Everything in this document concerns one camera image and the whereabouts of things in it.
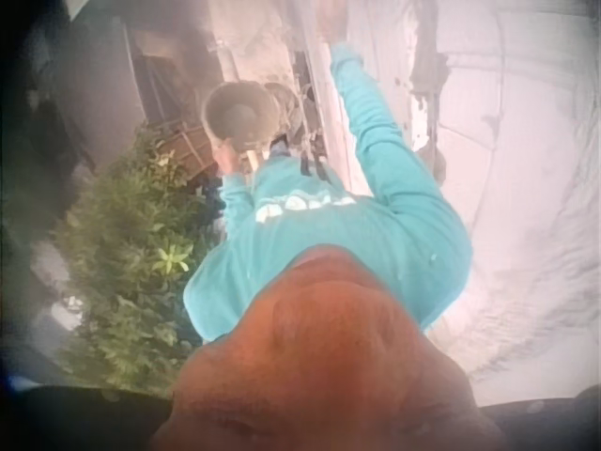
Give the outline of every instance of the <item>man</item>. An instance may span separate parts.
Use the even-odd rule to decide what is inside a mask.
[[[213,343],[184,366],[171,450],[502,449],[465,374],[422,335],[464,287],[470,241],[320,2],[332,75],[374,198],[270,159],[250,191],[216,149],[227,241],[186,287]]]

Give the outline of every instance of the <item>green shrub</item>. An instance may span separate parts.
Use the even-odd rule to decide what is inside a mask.
[[[200,226],[206,209],[148,132],[82,193],[56,233],[71,294],[84,304],[63,354],[77,382],[169,394],[201,344],[182,292],[215,244]]]

